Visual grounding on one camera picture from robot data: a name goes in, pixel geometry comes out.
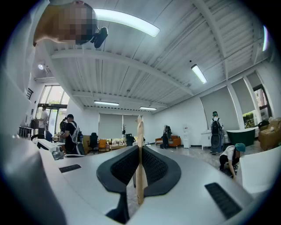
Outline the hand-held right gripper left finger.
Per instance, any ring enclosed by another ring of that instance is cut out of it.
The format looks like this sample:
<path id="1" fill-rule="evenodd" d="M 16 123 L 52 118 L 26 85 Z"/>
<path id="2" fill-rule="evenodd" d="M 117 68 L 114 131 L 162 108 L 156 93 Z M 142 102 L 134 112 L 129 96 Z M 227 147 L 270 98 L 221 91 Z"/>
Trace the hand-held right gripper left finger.
<path id="1" fill-rule="evenodd" d="M 121 194 L 108 191 L 99 181 L 102 163 L 124 157 L 137 146 L 103 154 L 54 160 L 44 150 L 43 166 L 49 184 L 63 210 L 66 225 L 121 225 L 107 214 L 117 209 Z"/>

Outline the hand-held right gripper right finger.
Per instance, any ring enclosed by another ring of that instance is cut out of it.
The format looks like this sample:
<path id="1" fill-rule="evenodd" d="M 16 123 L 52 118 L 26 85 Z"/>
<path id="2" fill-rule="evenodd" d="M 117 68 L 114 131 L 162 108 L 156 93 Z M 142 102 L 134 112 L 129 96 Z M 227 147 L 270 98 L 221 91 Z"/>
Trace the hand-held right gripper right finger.
<path id="1" fill-rule="evenodd" d="M 165 195 L 147 197 L 131 218 L 131 225 L 219 225 L 227 219 L 206 189 L 219 184 L 242 208 L 253 198 L 233 179 L 207 162 L 156 146 L 152 150 L 178 163 L 181 177 Z"/>

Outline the beige sponge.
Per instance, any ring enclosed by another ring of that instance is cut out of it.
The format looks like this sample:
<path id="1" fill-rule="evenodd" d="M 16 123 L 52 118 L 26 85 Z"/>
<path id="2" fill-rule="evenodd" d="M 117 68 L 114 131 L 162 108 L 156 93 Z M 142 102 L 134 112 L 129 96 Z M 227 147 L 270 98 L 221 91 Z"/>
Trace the beige sponge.
<path id="1" fill-rule="evenodd" d="M 144 144 L 144 123 L 139 115 L 137 118 L 137 146 L 138 146 L 138 159 L 139 165 L 136 170 L 136 192 L 137 202 L 141 205 L 144 201 L 144 190 L 143 190 L 143 175 L 142 175 L 142 147 Z"/>

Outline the black office chair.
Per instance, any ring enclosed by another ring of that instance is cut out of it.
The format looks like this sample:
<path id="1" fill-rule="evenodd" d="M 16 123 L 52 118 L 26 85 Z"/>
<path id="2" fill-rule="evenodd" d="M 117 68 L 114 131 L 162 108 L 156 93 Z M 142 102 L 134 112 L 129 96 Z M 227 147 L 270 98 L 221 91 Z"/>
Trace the black office chair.
<path id="1" fill-rule="evenodd" d="M 88 147 L 93 154 L 98 152 L 98 136 L 96 133 L 91 133 L 90 140 L 88 141 Z"/>

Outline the orange sofa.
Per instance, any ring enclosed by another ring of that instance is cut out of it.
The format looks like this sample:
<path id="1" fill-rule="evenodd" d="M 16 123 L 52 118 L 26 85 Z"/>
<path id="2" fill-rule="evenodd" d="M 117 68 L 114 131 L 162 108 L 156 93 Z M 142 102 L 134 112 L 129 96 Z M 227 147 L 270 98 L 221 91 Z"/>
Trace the orange sofa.
<path id="1" fill-rule="evenodd" d="M 163 143 L 163 139 L 162 138 L 156 138 L 155 139 L 155 144 L 156 145 L 160 145 Z M 181 139 L 179 136 L 176 135 L 172 135 L 170 139 L 168 139 L 168 146 L 169 147 L 175 147 L 177 148 L 178 146 L 181 145 Z"/>

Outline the white water dispenser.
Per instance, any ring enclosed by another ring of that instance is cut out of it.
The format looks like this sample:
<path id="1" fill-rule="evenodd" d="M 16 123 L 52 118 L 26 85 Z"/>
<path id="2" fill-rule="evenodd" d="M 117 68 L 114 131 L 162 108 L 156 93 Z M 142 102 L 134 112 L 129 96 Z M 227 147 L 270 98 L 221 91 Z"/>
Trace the white water dispenser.
<path id="1" fill-rule="evenodd" d="M 187 124 L 183 125 L 183 145 L 185 149 L 189 149 L 191 147 L 189 138 L 189 128 Z"/>

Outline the white cabinet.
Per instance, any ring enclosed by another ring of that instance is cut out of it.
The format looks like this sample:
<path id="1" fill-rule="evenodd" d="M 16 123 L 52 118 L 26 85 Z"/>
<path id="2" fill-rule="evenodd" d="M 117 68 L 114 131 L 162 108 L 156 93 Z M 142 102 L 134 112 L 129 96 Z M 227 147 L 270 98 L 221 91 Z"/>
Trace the white cabinet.
<path id="1" fill-rule="evenodd" d="M 206 130 L 206 131 L 201 133 L 201 146 L 202 146 L 202 150 L 205 147 L 211 147 L 211 137 L 212 137 L 212 133 L 211 133 L 210 130 Z"/>

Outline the white desktop device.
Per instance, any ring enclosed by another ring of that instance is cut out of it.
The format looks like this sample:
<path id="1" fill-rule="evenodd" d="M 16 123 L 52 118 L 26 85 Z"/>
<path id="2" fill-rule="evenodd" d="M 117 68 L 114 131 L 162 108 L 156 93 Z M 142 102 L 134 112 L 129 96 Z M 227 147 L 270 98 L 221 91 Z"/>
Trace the white desktop device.
<path id="1" fill-rule="evenodd" d="M 62 146 L 64 146 L 64 143 L 61 142 L 52 143 L 45 139 L 38 139 L 37 141 L 37 147 L 39 149 L 44 149 L 49 151 L 52 154 L 54 160 L 59 160 L 64 158 L 65 154 L 62 149 Z"/>

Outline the grey roller blind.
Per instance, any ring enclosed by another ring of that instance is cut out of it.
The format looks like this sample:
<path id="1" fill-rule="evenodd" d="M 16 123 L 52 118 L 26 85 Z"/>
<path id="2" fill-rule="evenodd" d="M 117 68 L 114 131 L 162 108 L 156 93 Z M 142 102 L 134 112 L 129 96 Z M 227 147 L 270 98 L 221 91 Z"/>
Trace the grey roller blind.
<path id="1" fill-rule="evenodd" d="M 261 80 L 260 80 L 260 78 L 259 78 L 259 76 L 257 75 L 256 72 L 253 72 L 253 73 L 249 74 L 247 76 L 247 78 L 248 78 L 248 80 L 249 80 L 253 89 L 262 84 L 262 82 L 261 82 Z"/>
<path id="2" fill-rule="evenodd" d="M 205 111 L 208 128 L 212 124 L 211 120 L 214 111 L 217 111 L 224 131 L 239 128 L 236 110 L 227 86 L 201 97 L 201 102 Z"/>
<path id="3" fill-rule="evenodd" d="M 100 139 L 121 138 L 122 115 L 101 113 L 98 135 Z"/>
<path id="4" fill-rule="evenodd" d="M 232 87 L 238 98 L 242 114 L 255 110 L 252 97 L 243 78 L 232 83 Z"/>
<path id="5" fill-rule="evenodd" d="M 144 137 L 144 123 L 140 115 L 124 115 L 123 122 L 126 134 L 132 134 L 134 137 L 139 137 L 140 135 L 140 139 Z"/>

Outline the dark green bathtub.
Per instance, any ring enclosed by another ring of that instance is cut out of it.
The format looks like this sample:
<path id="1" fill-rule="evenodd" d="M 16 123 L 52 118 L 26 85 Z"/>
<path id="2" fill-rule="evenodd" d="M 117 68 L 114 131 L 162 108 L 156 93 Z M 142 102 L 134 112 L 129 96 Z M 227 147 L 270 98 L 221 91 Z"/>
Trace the dark green bathtub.
<path id="1" fill-rule="evenodd" d="M 255 134 L 256 129 L 254 127 L 240 130 L 227 130 L 227 135 L 232 145 L 237 143 L 243 143 L 245 146 L 253 145 Z"/>

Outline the glass entrance door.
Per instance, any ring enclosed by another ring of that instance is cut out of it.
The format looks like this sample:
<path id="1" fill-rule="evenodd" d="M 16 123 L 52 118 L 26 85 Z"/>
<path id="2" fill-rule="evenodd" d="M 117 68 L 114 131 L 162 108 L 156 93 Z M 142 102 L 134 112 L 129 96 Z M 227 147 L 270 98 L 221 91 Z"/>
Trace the glass entrance door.
<path id="1" fill-rule="evenodd" d="M 42 106 L 46 106 L 48 116 L 48 129 L 55 136 L 61 132 L 60 123 L 66 117 L 66 109 L 69 102 L 68 94 L 58 85 L 45 85 L 40 95 L 35 118 L 42 114 Z"/>

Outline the brown cardboard box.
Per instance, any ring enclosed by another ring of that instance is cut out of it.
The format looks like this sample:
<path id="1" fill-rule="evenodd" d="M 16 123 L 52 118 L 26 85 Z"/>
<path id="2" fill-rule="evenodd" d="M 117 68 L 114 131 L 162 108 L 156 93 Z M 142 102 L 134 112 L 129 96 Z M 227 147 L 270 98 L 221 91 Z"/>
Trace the brown cardboard box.
<path id="1" fill-rule="evenodd" d="M 260 147 L 263 151 L 274 148 L 281 142 L 281 121 L 271 123 L 259 133 Z"/>

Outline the person's white shirt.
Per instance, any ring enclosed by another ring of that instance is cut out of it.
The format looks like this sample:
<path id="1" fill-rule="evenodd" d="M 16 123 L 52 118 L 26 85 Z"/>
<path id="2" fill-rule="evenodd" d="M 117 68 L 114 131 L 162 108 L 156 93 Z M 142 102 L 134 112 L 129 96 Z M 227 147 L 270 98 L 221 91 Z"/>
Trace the person's white shirt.
<path id="1" fill-rule="evenodd" d="M 0 225 L 66 225 L 40 150 L 17 132 L 35 56 L 33 37 L 49 0 L 31 3 L 0 53 Z"/>

